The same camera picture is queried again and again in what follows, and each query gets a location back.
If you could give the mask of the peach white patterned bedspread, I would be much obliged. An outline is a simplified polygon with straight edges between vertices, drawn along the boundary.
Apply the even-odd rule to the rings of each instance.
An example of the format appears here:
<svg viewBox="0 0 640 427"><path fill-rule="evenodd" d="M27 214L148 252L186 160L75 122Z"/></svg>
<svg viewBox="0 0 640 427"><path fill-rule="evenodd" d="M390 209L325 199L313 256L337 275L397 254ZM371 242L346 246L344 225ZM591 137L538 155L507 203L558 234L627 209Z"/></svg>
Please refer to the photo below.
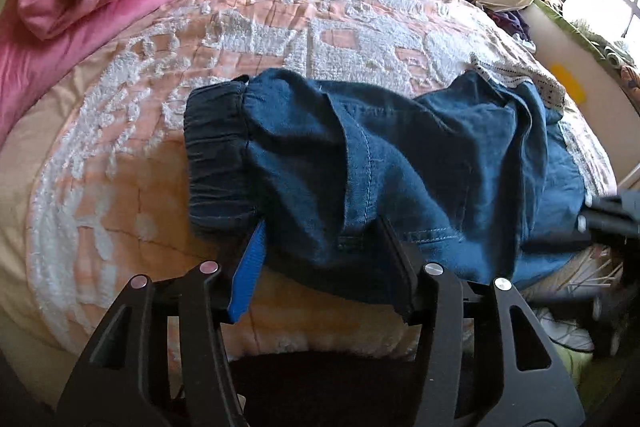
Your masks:
<svg viewBox="0 0 640 427"><path fill-rule="evenodd" d="M463 0L175 0L79 61L1 153L1 344L55 404L134 274L219 259L264 220L268 257L231 358L408 359L364 230L531 293L575 254L526 239L614 191L548 69Z"/></svg>

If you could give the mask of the purple clothes pile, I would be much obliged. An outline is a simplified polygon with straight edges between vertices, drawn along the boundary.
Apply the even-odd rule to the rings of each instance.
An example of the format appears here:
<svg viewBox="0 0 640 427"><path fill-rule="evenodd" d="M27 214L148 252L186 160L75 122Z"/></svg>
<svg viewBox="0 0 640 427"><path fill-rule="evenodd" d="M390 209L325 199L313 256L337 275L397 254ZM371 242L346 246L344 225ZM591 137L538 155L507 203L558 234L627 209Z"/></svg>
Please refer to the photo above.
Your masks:
<svg viewBox="0 0 640 427"><path fill-rule="evenodd" d="M524 20L518 10L502 12L487 10L486 13L491 20L509 36L518 36L518 38L524 41L530 41L528 23L526 23L526 20Z"/></svg>

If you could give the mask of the blue denim pants lace trim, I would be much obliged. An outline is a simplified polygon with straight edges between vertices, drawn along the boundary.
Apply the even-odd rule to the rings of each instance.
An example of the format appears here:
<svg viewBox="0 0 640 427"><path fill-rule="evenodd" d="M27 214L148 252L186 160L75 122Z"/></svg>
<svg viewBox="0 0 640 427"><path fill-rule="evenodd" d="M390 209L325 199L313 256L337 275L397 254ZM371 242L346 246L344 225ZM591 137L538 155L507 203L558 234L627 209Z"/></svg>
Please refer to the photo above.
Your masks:
<svg viewBox="0 0 640 427"><path fill-rule="evenodd" d="M266 263L305 286L382 303L368 239L401 241L462 279L527 287L564 267L586 189L560 116L529 81L465 72L406 98L268 69L195 89L183 135L192 223L266 227Z"/></svg>

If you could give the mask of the yellow object by bed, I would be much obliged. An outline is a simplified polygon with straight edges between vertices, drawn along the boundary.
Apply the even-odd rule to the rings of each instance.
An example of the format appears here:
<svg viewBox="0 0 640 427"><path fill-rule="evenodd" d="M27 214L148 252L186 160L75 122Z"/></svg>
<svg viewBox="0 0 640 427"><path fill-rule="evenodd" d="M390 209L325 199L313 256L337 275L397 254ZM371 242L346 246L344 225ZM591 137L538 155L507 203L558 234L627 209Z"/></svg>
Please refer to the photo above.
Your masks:
<svg viewBox="0 0 640 427"><path fill-rule="evenodd" d="M553 63L549 67L550 72L562 86L566 93L577 104L580 105L587 100L587 93L576 77L562 64Z"/></svg>

